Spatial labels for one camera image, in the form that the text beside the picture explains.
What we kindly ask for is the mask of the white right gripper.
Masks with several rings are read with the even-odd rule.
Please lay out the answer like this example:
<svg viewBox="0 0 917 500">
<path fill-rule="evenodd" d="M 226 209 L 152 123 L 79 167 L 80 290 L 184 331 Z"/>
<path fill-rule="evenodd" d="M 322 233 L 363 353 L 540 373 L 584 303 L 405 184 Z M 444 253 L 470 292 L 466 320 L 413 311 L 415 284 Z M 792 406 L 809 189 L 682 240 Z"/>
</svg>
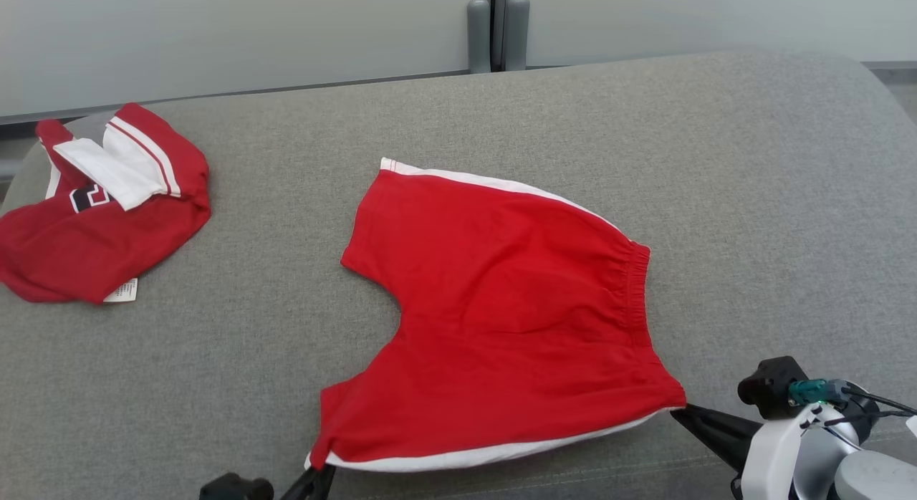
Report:
<svg viewBox="0 0 917 500">
<path fill-rule="evenodd" d="M 744 499 L 788 499 L 802 436 L 821 410 L 803 408 L 793 418 L 770 420 L 762 427 L 700 405 L 675 409 L 671 416 L 727 466 L 742 471 Z"/>
</svg>

